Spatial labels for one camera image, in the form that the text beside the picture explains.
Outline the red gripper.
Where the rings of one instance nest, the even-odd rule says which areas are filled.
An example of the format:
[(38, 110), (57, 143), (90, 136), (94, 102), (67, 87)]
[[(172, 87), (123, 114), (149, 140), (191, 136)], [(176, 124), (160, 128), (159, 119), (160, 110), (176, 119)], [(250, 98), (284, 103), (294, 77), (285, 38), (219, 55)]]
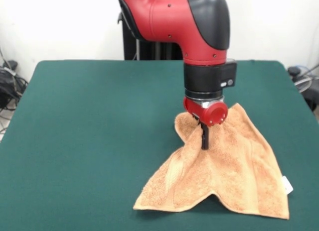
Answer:
[(221, 124), (228, 115), (228, 106), (224, 102), (224, 96), (212, 100), (191, 100), (185, 97), (185, 110), (201, 122), (202, 150), (209, 149), (209, 127)]

